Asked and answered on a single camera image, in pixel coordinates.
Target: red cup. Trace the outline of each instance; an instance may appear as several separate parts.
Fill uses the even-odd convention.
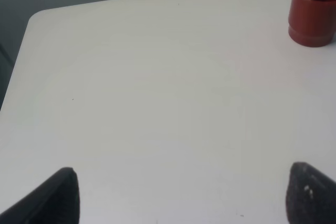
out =
[[[292,0],[288,31],[303,46],[329,44],[336,32],[336,0]]]

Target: red plastic cup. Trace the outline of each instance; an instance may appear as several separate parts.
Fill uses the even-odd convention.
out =
[[[307,47],[329,44],[336,32],[336,0],[292,0],[289,35]]]

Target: white table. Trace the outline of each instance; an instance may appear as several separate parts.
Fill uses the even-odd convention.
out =
[[[63,166],[81,223],[287,223],[294,161],[336,178],[336,44],[290,0],[113,0],[29,21],[0,112],[0,211]]]

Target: table surface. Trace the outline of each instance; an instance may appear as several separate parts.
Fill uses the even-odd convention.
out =
[[[287,223],[289,169],[336,178],[336,43],[291,0],[112,0],[29,21],[0,113],[0,211],[64,166],[81,223]]]

